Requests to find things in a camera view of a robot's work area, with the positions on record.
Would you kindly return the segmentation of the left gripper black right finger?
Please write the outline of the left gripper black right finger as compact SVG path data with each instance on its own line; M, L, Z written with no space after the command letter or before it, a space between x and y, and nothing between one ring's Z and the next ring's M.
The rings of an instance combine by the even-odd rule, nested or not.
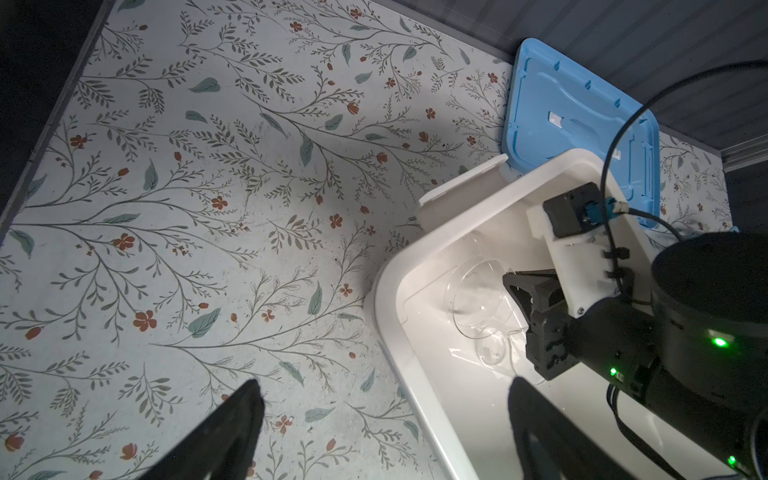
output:
M508 413L525 479L630 479L526 379L512 381Z

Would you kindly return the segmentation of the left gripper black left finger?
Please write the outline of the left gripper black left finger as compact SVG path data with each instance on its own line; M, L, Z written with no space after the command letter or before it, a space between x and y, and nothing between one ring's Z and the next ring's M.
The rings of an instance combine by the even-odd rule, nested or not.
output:
M264 414L259 383L246 381L142 477L158 480L246 478Z

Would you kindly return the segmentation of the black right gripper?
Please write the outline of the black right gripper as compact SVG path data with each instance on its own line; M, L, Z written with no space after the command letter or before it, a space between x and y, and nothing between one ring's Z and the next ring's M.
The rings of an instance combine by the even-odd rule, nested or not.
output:
M534 370L553 380L582 363L629 396L647 393L657 370L653 317L638 309L624 288L635 273L614 261L594 183L561 193L527 212L532 234L544 242L550 269L509 272L503 285L528 323L526 357Z

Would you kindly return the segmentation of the clear glass petri dish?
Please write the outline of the clear glass petri dish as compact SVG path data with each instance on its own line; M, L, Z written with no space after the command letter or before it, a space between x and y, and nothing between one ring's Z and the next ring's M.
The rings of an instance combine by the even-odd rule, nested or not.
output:
M479 340L488 332L519 330L519 323L502 283L505 266L495 258L471 257L453 272L443 304L458 332Z

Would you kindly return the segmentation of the white plastic storage bin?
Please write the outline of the white plastic storage bin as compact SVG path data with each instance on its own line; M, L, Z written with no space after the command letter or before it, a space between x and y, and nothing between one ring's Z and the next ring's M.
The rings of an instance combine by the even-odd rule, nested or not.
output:
M516 176L505 155L473 167L421 198L424 235L389 260L365 300L386 357L423 435L452 479L519 479L508 413L516 380L529 383L547 406L571 421L611 460L638 479L744 478L747 454L712 454L627 394L606 399L616 366L597 373L575 365L546 380L527 359L530 296L516 299L508 273L542 271L561 278L563 313L579 318L616 292L605 276L610 241L631 251L640 310L650 298L650 265L678 238L643 228L633 215L567 239L554 236L548 199L601 181L602 161L573 149Z

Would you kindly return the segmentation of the blue plastic box lid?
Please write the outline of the blue plastic box lid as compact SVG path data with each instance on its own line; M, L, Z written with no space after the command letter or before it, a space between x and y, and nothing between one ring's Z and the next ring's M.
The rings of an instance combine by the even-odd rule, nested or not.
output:
M509 167L526 174L575 148L604 158L641 104L544 42L518 48L501 149ZM647 111L622 136L610 172L629 205L660 215L660 130Z

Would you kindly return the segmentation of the clear glass beaker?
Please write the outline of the clear glass beaker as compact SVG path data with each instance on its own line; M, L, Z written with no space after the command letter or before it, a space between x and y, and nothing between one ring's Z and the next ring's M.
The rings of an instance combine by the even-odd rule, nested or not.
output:
M476 341L476 352L481 363L507 376L522 376L527 372L525 347L522 330L488 332Z

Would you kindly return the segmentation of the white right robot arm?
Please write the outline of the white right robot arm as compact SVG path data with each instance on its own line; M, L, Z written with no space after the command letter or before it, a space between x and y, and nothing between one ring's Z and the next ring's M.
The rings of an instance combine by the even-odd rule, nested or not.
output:
M767 475L767 240L679 238L654 259L587 241L632 209L594 183L524 201L552 260L503 285L547 381L583 365L746 479Z

